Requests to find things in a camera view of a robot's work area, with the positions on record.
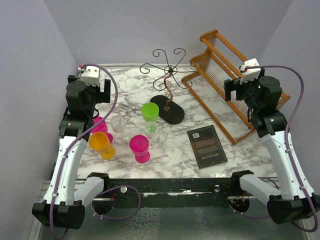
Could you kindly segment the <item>clear wine glass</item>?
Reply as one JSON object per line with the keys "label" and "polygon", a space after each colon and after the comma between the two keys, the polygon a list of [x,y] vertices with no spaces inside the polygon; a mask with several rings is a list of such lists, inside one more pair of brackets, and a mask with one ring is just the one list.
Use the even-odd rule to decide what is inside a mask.
{"label": "clear wine glass", "polygon": [[154,149],[158,146],[159,126],[155,121],[149,121],[144,126],[144,134],[149,141],[149,146]]}
{"label": "clear wine glass", "polygon": [[110,120],[111,128],[115,133],[115,137],[120,139],[123,137],[124,132],[127,129],[127,124],[125,119],[120,115],[115,115]]}

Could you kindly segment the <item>green plastic wine glass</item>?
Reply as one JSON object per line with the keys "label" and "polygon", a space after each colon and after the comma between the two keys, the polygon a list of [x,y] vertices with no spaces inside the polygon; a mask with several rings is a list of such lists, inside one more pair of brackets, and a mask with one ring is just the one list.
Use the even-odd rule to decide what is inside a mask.
{"label": "green plastic wine glass", "polygon": [[141,113],[145,123],[147,122],[157,123],[157,120],[159,117],[159,107],[157,104],[153,102],[148,102],[141,107]]}

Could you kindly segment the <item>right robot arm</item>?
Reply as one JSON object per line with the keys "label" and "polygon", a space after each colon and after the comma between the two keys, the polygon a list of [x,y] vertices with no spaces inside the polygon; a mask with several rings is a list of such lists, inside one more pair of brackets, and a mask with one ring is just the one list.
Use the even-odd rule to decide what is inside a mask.
{"label": "right robot arm", "polygon": [[280,189],[275,189],[252,171],[244,170],[232,174],[230,191],[236,196],[247,192],[260,200],[276,224],[310,218],[320,210],[320,197],[305,178],[291,134],[286,132],[288,122],[278,110],[280,81],[271,76],[260,76],[246,83],[239,78],[227,79],[224,92],[226,101],[235,92],[236,99],[247,105],[251,124],[269,152],[280,184]]}

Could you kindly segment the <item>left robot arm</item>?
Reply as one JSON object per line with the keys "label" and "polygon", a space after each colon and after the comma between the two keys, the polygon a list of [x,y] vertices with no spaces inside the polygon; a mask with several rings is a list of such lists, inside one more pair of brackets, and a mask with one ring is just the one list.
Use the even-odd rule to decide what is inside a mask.
{"label": "left robot arm", "polygon": [[59,124],[59,149],[52,179],[42,202],[32,206],[32,214],[46,227],[79,229],[93,199],[110,193],[106,173],[91,173],[78,189],[75,184],[94,126],[96,104],[110,102],[112,83],[113,78],[105,79],[101,90],[99,83],[89,84],[74,75],[68,76],[67,108]]}

